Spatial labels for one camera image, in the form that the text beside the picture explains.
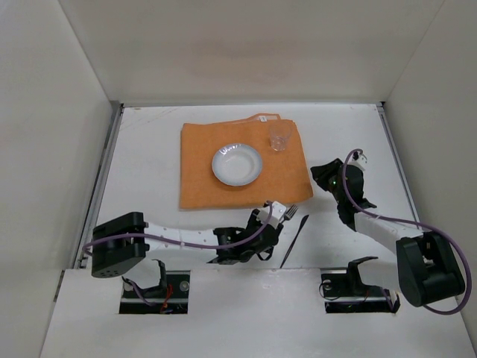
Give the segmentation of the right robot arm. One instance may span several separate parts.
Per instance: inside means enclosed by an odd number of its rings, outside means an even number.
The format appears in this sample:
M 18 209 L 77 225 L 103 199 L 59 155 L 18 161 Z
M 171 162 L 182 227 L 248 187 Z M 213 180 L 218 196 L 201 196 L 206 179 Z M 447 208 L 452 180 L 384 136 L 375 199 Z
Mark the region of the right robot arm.
M 351 230 L 368 236 L 396 257 L 390 267 L 378 267 L 375 257 L 368 266 L 356 260 L 362 283 L 400 291 L 414 307 L 463 295 L 448 315 L 460 312 L 472 292 L 467 259 L 455 240 L 424 223 L 383 216 L 364 196 L 364 155 L 351 153 L 345 161 L 335 159 L 310 171 L 315 183 L 333 195 L 340 220 Z

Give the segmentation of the orange cloth napkin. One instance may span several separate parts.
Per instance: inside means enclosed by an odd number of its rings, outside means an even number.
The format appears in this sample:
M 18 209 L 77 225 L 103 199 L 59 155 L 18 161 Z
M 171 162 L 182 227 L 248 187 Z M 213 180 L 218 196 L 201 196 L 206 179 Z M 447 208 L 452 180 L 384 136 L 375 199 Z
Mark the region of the orange cloth napkin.
M 212 124 L 180 133 L 180 208 L 294 204 L 313 196 L 297 125 L 278 115 Z

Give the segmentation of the white plate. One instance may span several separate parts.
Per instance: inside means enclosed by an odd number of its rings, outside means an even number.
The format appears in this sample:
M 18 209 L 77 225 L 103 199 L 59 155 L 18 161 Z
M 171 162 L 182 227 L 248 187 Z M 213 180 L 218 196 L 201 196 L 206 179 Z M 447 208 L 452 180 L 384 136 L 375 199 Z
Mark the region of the white plate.
M 220 148 L 212 158 L 212 172 L 228 186 L 246 186 L 262 172 L 259 152 L 243 143 L 233 143 Z

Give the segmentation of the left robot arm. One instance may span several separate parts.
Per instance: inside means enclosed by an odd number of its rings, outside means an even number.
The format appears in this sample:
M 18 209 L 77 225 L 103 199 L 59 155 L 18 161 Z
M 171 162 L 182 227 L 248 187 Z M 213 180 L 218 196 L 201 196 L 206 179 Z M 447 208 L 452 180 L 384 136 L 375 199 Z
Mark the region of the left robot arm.
M 280 203 L 267 202 L 252 210 L 244 227 L 193 231 L 151 224 L 143 213 L 131 212 L 96 226 L 83 249 L 94 278 L 120 277 L 139 296 L 152 298 L 166 290 L 167 271 L 269 260 L 284 213 Z

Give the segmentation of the black fork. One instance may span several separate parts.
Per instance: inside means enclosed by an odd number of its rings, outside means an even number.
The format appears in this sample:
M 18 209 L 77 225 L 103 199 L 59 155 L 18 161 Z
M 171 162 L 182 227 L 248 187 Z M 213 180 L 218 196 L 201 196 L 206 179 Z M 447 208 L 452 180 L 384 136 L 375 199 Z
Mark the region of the black fork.
M 296 204 L 291 205 L 283 214 L 281 222 L 283 223 L 286 221 L 290 221 L 296 214 L 297 210 L 298 210 L 298 206 Z

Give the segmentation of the black knife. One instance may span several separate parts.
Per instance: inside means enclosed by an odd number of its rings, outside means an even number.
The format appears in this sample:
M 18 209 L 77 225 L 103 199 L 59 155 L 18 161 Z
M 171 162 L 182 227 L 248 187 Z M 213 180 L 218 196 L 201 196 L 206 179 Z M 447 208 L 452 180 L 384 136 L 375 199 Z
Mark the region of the black knife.
M 304 226 L 306 225 L 306 222 L 309 220 L 309 214 L 305 215 L 304 217 L 302 217 L 301 221 L 300 221 L 300 224 L 299 224 L 299 227 L 298 227 L 298 230 L 294 236 L 294 238 L 292 239 L 283 259 L 282 259 L 282 262 L 280 263 L 280 266 L 279 268 L 282 269 L 287 261 L 287 259 L 289 258 L 295 244 L 296 244 L 296 241 L 301 233 L 301 231 L 303 230 Z

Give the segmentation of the clear drinking glass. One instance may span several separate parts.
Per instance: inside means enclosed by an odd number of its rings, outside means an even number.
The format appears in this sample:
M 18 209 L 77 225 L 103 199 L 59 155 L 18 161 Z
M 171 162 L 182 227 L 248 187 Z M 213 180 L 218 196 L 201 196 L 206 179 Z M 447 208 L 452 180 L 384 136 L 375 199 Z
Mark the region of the clear drinking glass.
M 270 144 L 275 151 L 284 151 L 291 137 L 292 126 L 290 122 L 280 119 L 269 124 Z

